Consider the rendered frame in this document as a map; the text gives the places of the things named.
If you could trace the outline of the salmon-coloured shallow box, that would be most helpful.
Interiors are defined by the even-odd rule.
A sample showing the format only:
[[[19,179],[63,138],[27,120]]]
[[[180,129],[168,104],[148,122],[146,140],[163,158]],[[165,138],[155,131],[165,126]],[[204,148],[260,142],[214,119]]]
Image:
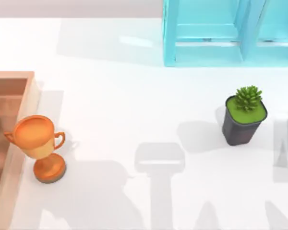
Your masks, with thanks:
[[[40,89],[32,71],[0,71],[0,230],[9,230],[25,154],[3,135],[37,112]]]

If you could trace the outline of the orange trophy cup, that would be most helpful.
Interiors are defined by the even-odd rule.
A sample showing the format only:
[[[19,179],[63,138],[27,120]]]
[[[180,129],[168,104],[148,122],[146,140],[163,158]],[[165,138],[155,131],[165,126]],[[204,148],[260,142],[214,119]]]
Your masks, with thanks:
[[[55,132],[54,124],[48,117],[27,116],[15,125],[12,132],[3,134],[10,143],[35,160],[33,173],[41,183],[54,183],[65,174],[66,162],[54,151],[62,147],[66,136],[64,132]]]

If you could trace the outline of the dark grey plant pot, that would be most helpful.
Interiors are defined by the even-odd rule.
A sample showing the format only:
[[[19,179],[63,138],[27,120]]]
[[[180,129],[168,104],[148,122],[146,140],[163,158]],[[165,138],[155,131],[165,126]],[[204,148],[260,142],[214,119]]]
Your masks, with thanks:
[[[268,115],[262,91],[254,85],[237,89],[226,99],[225,108],[222,133],[231,146],[249,143]]]

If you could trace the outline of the light blue rack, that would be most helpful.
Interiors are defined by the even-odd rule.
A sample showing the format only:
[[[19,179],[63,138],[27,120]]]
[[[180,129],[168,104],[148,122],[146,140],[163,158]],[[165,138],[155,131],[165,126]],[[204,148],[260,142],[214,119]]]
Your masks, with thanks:
[[[288,67],[288,0],[163,0],[168,67]]]

